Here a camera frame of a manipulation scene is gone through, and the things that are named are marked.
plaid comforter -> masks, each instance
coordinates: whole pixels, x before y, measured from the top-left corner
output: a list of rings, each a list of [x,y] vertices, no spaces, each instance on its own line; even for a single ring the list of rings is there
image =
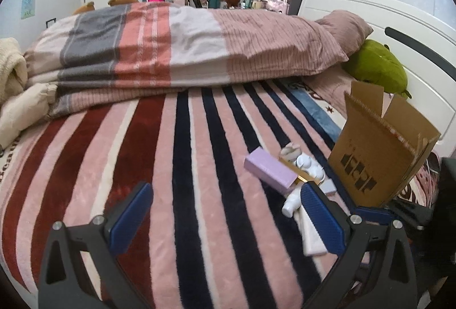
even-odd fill
[[[101,103],[317,74],[347,60],[303,18],[167,3],[119,5],[65,18],[25,53],[29,82],[56,83],[56,118]]]

pink pillow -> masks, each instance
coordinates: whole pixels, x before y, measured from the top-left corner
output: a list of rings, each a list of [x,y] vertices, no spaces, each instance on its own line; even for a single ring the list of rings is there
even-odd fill
[[[357,52],[373,32],[364,19],[349,11],[332,11],[315,22],[334,36],[348,57]]]

bottle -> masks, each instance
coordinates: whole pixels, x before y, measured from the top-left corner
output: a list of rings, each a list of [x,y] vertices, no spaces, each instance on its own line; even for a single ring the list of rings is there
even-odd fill
[[[282,214],[287,218],[293,217],[293,213],[301,206],[301,186],[302,183],[291,191],[282,207]]]

fleece blanket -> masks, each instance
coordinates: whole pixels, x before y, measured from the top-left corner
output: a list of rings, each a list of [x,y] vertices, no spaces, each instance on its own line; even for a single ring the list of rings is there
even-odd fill
[[[337,134],[311,104],[314,115],[274,80],[93,107],[28,129],[0,162],[0,263],[36,300],[52,224],[86,224],[146,180],[154,203],[119,262],[152,308],[301,308],[336,258],[303,255],[283,197],[243,162],[258,146],[277,155],[293,141],[341,188],[327,163]]]
[[[313,21],[168,3],[118,5],[63,19],[25,58],[29,86],[59,86],[53,118],[192,86],[314,75],[348,59]]]

green plush toy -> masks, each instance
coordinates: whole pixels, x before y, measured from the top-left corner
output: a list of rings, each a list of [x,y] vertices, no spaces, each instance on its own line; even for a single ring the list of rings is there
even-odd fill
[[[407,91],[407,74],[398,59],[375,40],[366,40],[342,67],[356,80],[380,85],[386,93],[401,94],[412,98]]]

